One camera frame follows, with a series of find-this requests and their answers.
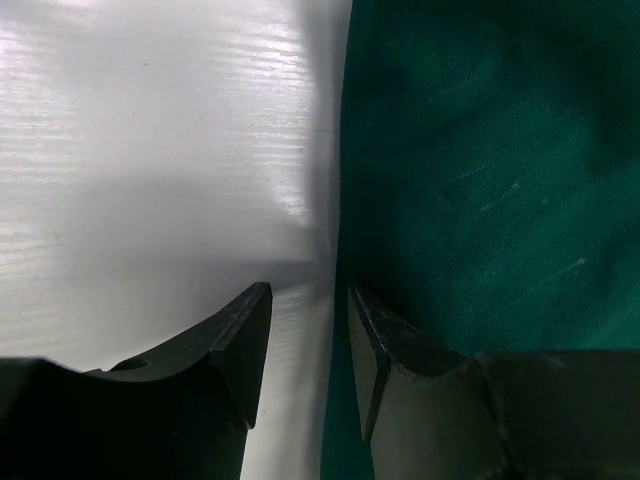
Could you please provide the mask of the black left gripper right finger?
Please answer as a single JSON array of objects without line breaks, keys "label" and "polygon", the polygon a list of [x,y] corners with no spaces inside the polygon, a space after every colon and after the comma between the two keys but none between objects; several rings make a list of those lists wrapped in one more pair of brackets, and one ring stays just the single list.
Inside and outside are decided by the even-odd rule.
[{"label": "black left gripper right finger", "polygon": [[360,286],[348,324],[378,479],[635,479],[635,350],[461,355]]}]

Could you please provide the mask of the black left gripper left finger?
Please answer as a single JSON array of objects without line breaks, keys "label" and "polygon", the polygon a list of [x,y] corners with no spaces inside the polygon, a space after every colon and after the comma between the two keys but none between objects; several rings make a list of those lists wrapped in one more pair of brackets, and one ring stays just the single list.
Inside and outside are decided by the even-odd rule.
[{"label": "black left gripper left finger", "polygon": [[269,284],[112,369],[1,362],[5,479],[236,479],[257,419]]}]

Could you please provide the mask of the green surgical drape cloth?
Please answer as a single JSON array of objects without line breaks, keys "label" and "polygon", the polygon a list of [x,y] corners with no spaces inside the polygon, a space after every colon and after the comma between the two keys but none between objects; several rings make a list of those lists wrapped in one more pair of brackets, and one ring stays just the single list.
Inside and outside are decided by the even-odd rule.
[{"label": "green surgical drape cloth", "polygon": [[463,354],[639,345],[639,5],[356,1],[320,475],[369,479],[361,283]]}]

